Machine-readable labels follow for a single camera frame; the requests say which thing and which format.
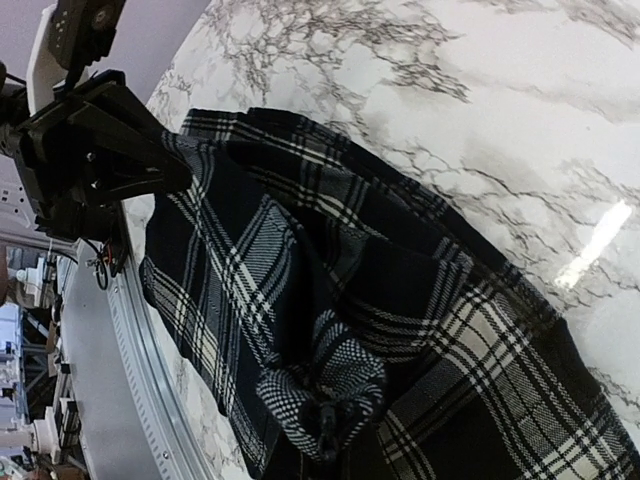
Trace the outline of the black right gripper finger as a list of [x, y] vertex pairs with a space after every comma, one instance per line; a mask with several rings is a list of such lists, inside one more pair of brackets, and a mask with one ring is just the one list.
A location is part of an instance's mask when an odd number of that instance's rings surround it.
[[186, 190], [191, 170], [164, 132], [124, 73], [108, 70], [19, 123], [14, 160], [36, 210]]

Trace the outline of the black white plaid skirt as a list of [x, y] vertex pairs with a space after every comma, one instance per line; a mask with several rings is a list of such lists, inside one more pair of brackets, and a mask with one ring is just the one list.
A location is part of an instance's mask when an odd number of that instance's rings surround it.
[[254, 479], [635, 479], [567, 324], [436, 193], [297, 114], [190, 111], [139, 274]]

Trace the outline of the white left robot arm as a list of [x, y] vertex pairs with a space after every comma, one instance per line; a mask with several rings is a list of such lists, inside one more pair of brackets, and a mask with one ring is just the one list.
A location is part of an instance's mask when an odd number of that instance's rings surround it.
[[121, 1], [56, 2], [42, 13], [24, 82], [1, 74], [1, 152], [38, 213], [64, 200], [101, 206], [191, 184], [125, 73], [87, 72], [109, 55], [123, 9]]

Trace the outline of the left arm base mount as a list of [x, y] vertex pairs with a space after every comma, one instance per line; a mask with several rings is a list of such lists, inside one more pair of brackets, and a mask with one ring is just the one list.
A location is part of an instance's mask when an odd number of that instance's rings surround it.
[[36, 229], [48, 237], [69, 243], [81, 241], [93, 252], [98, 287], [106, 291], [109, 281], [124, 268], [130, 243], [121, 202], [89, 206], [62, 199], [38, 214]]

